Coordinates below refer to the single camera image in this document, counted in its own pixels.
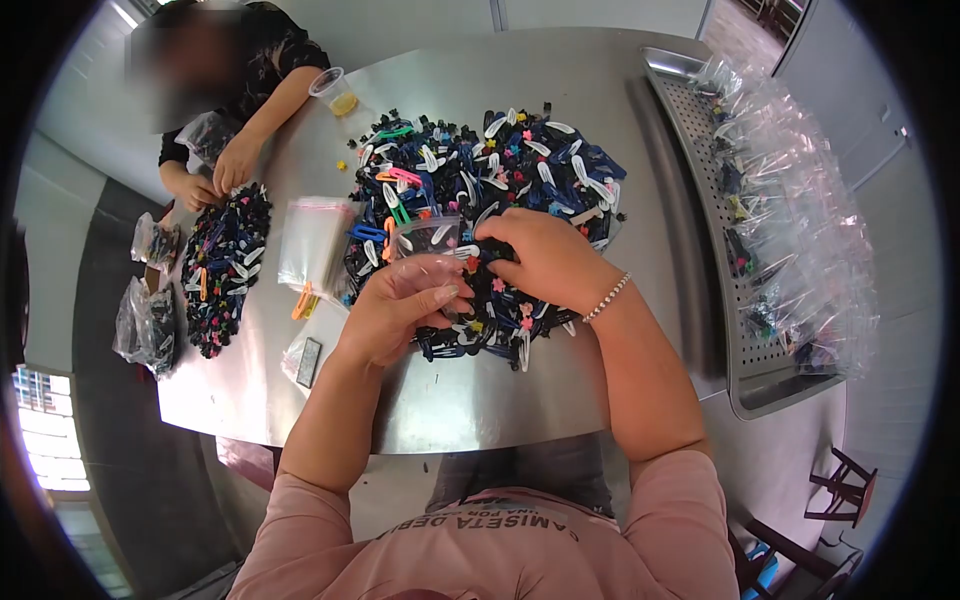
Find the plastic cup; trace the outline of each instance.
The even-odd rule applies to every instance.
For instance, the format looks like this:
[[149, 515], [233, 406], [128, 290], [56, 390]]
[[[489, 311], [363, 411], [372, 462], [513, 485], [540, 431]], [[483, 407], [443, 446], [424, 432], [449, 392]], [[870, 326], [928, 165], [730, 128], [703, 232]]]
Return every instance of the plastic cup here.
[[343, 67], [326, 69], [310, 84], [310, 95], [320, 98], [335, 116], [341, 117], [357, 106], [357, 97], [350, 89]]

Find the stainless steel table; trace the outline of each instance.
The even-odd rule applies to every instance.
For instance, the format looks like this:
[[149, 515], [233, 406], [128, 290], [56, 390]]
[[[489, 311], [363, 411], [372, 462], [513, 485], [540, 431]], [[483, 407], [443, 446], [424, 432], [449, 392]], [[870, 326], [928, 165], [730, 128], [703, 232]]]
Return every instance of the stainless steel table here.
[[[306, 391], [281, 372], [282, 352], [303, 326], [298, 295], [276, 283], [286, 205], [301, 196], [346, 196], [359, 137], [390, 108], [478, 129], [488, 108], [552, 114], [622, 165], [621, 210], [629, 215], [605, 256], [634, 281], [682, 356], [700, 398], [726, 393], [724, 321], [712, 250], [689, 167], [648, 84], [640, 48], [706, 59], [701, 42], [638, 31], [564, 28], [478, 37], [424, 49], [348, 75], [362, 106], [337, 119], [311, 99], [277, 133], [263, 180], [274, 203], [263, 271], [240, 332], [214, 360], [188, 348], [160, 382], [167, 422], [206, 433], [283, 445]], [[351, 169], [336, 168], [345, 160]], [[313, 319], [336, 316], [315, 315]], [[324, 354], [336, 343], [322, 339]], [[636, 390], [642, 397], [642, 386]], [[609, 425], [606, 383], [591, 329], [562, 329], [531, 346], [528, 372], [486, 352], [428, 363], [418, 353], [387, 375], [374, 452], [451, 452], [531, 444]]]

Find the bracelet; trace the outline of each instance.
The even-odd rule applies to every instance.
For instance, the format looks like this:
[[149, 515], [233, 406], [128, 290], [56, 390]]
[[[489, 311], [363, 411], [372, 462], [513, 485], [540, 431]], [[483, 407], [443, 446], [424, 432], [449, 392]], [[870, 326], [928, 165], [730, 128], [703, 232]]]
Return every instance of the bracelet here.
[[616, 297], [616, 295], [620, 293], [620, 290], [623, 289], [623, 286], [627, 285], [627, 281], [630, 281], [630, 277], [632, 277], [632, 275], [628, 271], [627, 274], [624, 275], [622, 279], [620, 279], [620, 282], [616, 284], [616, 287], [614, 287], [613, 290], [609, 294], [607, 294], [607, 297], [604, 298], [602, 302], [600, 302], [600, 305], [594, 308], [593, 311], [590, 312], [590, 314], [584, 317], [584, 323], [589, 323], [593, 318], [595, 318], [597, 315], [600, 314], [601, 310], [603, 310], [604, 308], [607, 308], [607, 304], [609, 304], [611, 300], [613, 300]]

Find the hand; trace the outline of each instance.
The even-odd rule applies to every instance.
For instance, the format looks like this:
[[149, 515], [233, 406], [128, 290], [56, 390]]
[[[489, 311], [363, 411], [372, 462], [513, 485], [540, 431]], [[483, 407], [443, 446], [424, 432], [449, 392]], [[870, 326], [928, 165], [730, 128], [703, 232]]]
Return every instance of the hand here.
[[497, 276], [582, 315], [596, 308], [623, 277], [576, 228], [545, 212], [508, 208], [503, 216], [480, 224], [473, 237], [494, 237], [514, 247], [519, 263], [494, 260], [487, 265]]
[[465, 266], [452, 256], [418, 254], [377, 271], [353, 305], [337, 350], [386, 367], [403, 355], [417, 327], [450, 327], [437, 312], [443, 306], [472, 312], [464, 300], [473, 297], [461, 276]]
[[174, 195], [183, 199], [190, 212], [200, 212], [207, 204], [220, 202], [220, 196], [213, 187], [213, 183], [203, 175], [184, 174], [178, 180]]
[[247, 130], [240, 130], [230, 140], [213, 169], [213, 185], [218, 196], [226, 196], [231, 189], [250, 180], [262, 146], [263, 138]]

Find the metal tray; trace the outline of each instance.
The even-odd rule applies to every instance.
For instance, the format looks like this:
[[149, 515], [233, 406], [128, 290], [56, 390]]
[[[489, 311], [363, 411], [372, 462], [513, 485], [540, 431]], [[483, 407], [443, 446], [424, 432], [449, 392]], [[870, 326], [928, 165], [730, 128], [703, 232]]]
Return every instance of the metal tray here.
[[747, 332], [740, 308], [746, 306], [749, 293], [732, 275], [724, 236], [733, 211], [720, 192], [720, 174], [708, 146], [713, 132], [710, 106], [688, 85], [703, 62], [660, 48], [640, 52], [647, 80], [684, 149], [707, 217], [727, 321], [727, 391], [733, 411], [743, 420], [756, 419], [840, 383], [843, 379], [835, 375], [799, 374], [780, 341], [758, 340]]

